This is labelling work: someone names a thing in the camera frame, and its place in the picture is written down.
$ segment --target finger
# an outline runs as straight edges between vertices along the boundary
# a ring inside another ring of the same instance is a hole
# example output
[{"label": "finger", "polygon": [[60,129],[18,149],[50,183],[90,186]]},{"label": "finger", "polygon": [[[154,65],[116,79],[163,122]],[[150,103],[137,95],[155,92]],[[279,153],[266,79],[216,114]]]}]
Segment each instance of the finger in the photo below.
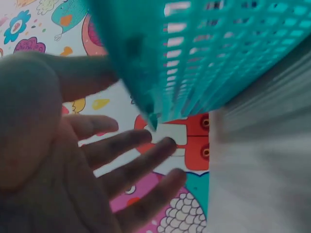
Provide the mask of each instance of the finger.
[{"label": "finger", "polygon": [[108,116],[67,115],[64,118],[70,123],[79,140],[119,129],[117,121]]},{"label": "finger", "polygon": [[118,81],[108,56],[61,57],[31,54],[55,71],[64,102],[95,94]]},{"label": "finger", "polygon": [[115,213],[123,233],[136,232],[148,223],[173,199],[186,182],[186,173],[172,170],[161,182],[139,201]]},{"label": "finger", "polygon": [[176,143],[171,138],[164,138],[152,149],[133,161],[125,164],[99,179],[107,191],[109,199],[113,199],[121,192],[151,172],[164,162],[176,150]]},{"label": "finger", "polygon": [[152,137],[147,130],[130,130],[116,136],[81,147],[91,167],[100,167],[113,161],[123,153],[142,144],[151,142]]},{"label": "finger", "polygon": [[106,194],[81,154],[71,153],[64,184],[69,200],[87,232],[120,232]]}]

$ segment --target cartoon bird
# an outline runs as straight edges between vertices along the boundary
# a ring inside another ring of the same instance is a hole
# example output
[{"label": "cartoon bird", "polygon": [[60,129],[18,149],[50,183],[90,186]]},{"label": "cartoon bird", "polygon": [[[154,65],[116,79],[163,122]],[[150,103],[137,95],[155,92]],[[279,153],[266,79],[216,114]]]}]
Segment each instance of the cartoon bird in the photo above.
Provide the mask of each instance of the cartoon bird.
[{"label": "cartoon bird", "polygon": [[79,112],[81,112],[86,106],[86,99],[82,98],[79,100],[75,100],[74,102],[72,102],[72,111],[75,114],[78,114]]},{"label": "cartoon bird", "polygon": [[55,36],[59,41],[62,34],[75,27],[86,16],[88,8],[84,1],[65,0],[52,14],[52,21],[62,27],[62,33]]},{"label": "cartoon bird", "polygon": [[[125,208],[145,196],[163,175],[152,172],[136,185],[111,201],[113,212]],[[207,224],[202,207],[186,188],[181,188],[176,197],[138,233],[205,233]]]}]

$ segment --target palm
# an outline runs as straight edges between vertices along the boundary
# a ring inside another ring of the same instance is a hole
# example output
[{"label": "palm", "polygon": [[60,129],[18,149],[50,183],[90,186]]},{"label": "palm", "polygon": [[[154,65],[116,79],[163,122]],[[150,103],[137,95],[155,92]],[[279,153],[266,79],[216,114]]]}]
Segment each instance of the palm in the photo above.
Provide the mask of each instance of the palm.
[{"label": "palm", "polygon": [[[0,147],[4,154],[0,166],[0,203],[7,211],[5,217],[0,217],[0,226],[10,233],[133,232],[174,197],[185,181],[184,173],[179,170],[172,171],[140,201],[113,214],[109,200],[170,156],[175,143],[164,139],[145,155],[96,179],[91,167],[105,165],[124,152],[150,142],[150,133],[129,131],[78,147],[78,140],[99,132],[117,131],[117,123],[106,116],[60,116],[62,101],[95,93],[116,81],[109,75],[108,66],[103,68],[107,62],[104,58],[72,60],[42,54],[30,54],[27,60],[23,55],[14,58],[15,64],[20,60],[20,70],[29,78],[25,83],[27,92],[18,93],[19,98],[28,98],[28,102],[27,108],[20,106],[19,113],[1,121],[14,121],[15,125],[13,128],[3,125],[2,131],[8,144]],[[61,66],[66,62],[66,71],[62,71]],[[85,66],[80,71],[79,62]],[[92,67],[87,74],[86,66]],[[6,71],[5,67],[1,70],[9,72],[7,77],[13,75],[18,80],[18,74],[12,74],[11,69]],[[35,67],[35,72],[31,73],[29,67]],[[72,77],[75,86],[68,89]],[[18,105],[17,99],[14,96],[8,102]]]}]

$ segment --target teal plastic basket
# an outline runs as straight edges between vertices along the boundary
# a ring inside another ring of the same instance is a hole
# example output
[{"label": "teal plastic basket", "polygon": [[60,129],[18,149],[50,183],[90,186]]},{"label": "teal plastic basket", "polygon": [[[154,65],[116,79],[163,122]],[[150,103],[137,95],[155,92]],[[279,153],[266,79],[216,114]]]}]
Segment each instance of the teal plastic basket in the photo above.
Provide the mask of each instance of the teal plastic basket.
[{"label": "teal plastic basket", "polygon": [[222,107],[311,32],[311,0],[87,2],[154,129]]}]

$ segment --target red cartoon object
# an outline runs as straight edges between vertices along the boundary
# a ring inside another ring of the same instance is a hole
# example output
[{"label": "red cartoon object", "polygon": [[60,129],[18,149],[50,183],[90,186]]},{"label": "red cartoon object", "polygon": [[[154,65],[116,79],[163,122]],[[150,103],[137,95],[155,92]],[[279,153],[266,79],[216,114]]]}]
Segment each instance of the red cartoon object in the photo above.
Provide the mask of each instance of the red cartoon object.
[{"label": "red cartoon object", "polygon": [[[144,129],[147,123],[139,115],[135,120],[135,129]],[[188,117],[187,119],[174,120],[171,122],[159,124],[153,138],[164,137],[166,134],[172,134],[178,138],[184,138],[184,141],[177,143],[177,151],[172,156],[184,156],[185,165],[190,170],[208,170],[209,168],[209,118],[208,114],[200,114]],[[148,143],[137,148],[140,153],[145,153],[155,144]]]}]

